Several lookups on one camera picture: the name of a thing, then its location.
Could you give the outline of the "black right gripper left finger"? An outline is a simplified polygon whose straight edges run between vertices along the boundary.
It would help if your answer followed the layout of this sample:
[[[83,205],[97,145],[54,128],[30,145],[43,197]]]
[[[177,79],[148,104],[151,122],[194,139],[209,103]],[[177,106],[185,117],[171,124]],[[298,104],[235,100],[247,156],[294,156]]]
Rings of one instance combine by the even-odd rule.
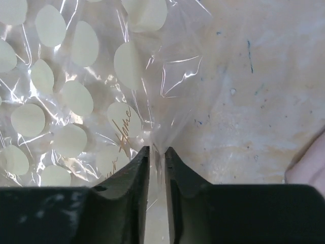
[[[94,187],[91,243],[143,243],[150,149],[144,146],[123,168]]]

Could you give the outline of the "clear dotted zip bag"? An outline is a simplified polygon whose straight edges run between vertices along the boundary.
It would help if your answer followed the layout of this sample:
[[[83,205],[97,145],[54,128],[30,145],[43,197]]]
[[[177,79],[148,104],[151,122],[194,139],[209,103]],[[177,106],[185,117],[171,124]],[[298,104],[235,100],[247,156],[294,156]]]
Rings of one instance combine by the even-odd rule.
[[[1,1],[1,186],[92,187],[150,146],[154,202],[211,21],[199,1]]]

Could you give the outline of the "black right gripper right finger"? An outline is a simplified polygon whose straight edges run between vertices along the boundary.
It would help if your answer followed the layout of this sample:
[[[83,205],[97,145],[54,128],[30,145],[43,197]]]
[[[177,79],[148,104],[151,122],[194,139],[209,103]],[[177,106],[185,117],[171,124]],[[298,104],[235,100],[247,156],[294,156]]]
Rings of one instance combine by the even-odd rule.
[[[165,152],[165,184],[170,243],[210,243],[202,187],[209,183],[169,147]]]

